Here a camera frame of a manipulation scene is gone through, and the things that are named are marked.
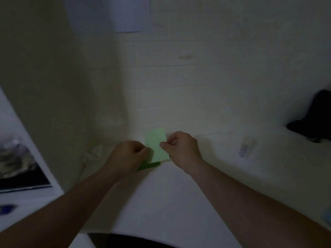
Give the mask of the person's right forearm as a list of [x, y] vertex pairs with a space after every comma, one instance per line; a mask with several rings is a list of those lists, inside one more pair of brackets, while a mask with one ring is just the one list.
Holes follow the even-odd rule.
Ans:
[[208, 163], [187, 170], [243, 248], [331, 248], [331, 232]]

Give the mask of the white paper on wall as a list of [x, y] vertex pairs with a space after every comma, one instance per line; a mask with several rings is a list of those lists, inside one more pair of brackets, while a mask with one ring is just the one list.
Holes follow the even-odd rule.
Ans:
[[151, 26], [150, 0], [108, 0], [115, 33], [139, 33]]

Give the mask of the person's right hand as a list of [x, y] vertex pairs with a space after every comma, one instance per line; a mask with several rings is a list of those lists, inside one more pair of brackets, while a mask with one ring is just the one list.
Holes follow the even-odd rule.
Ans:
[[166, 142], [174, 145], [173, 154], [170, 156], [172, 162], [185, 173], [191, 175], [204, 162], [198, 142], [190, 134], [177, 131], [172, 133]]

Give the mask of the small clear plastic bottle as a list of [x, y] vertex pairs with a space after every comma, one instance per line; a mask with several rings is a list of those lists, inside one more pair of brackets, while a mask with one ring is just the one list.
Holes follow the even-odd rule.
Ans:
[[246, 159], [251, 154], [253, 148], [255, 146], [255, 138], [251, 136], [246, 136], [243, 138], [239, 149], [239, 157]]

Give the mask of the white side table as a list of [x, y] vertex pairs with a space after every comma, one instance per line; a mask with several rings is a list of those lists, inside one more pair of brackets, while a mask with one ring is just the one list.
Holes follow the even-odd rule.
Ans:
[[0, 87], [0, 232], [63, 194]]

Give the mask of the blue pen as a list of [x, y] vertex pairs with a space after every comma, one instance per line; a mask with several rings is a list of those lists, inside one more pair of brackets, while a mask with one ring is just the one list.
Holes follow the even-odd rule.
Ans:
[[16, 207], [14, 204], [0, 205], [0, 216], [10, 214]]

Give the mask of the dark green paper sheet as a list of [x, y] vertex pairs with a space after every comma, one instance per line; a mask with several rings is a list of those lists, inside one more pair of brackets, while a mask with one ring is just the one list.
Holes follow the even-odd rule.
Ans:
[[157, 167], [161, 164], [161, 162], [154, 162], [154, 163], [147, 163], [147, 162], [143, 162], [138, 168], [137, 171], [141, 171], [141, 170], [145, 170], [145, 169], [149, 169], [149, 168], [154, 168]]

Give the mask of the crumpled clear plastic wrap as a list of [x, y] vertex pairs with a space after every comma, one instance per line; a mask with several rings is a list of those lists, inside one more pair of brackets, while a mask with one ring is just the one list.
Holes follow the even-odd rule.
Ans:
[[0, 179], [10, 179], [37, 167], [38, 163], [22, 139], [14, 138], [0, 145]]

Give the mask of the person's left forearm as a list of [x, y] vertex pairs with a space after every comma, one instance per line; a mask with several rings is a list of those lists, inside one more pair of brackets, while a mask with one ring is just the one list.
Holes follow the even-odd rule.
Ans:
[[125, 175], [106, 166], [0, 233], [0, 248], [68, 248], [110, 189]]

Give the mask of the black tray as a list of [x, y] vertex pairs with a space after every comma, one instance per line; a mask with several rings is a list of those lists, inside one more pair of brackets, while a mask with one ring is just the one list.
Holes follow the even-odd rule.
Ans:
[[40, 168], [10, 179], [0, 179], [0, 193], [17, 192], [37, 188], [52, 187], [50, 181]]

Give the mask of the light green paper sheet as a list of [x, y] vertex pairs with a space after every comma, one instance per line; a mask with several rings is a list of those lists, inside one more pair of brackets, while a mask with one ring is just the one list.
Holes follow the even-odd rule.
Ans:
[[168, 153], [159, 145], [161, 142], [166, 142], [166, 140], [164, 128], [156, 128], [144, 133], [145, 146], [151, 149], [148, 163], [163, 162], [170, 159]]

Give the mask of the black bag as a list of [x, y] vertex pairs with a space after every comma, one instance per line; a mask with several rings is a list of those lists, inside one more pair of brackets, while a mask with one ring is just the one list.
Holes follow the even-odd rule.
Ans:
[[319, 91], [314, 96], [305, 117], [288, 123], [286, 128], [313, 143], [331, 141], [331, 91]]

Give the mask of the person's left hand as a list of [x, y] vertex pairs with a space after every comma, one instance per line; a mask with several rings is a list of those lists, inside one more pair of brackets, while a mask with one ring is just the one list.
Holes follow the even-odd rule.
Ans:
[[134, 142], [125, 141], [115, 146], [105, 163], [105, 168], [118, 179], [136, 171], [139, 165], [135, 165]]

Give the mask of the crumpled white tissue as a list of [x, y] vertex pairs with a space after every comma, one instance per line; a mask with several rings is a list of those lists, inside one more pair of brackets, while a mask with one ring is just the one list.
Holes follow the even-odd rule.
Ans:
[[94, 146], [87, 152], [81, 155], [81, 163], [84, 168], [103, 165], [107, 159], [106, 154], [108, 153], [108, 147], [100, 144]]

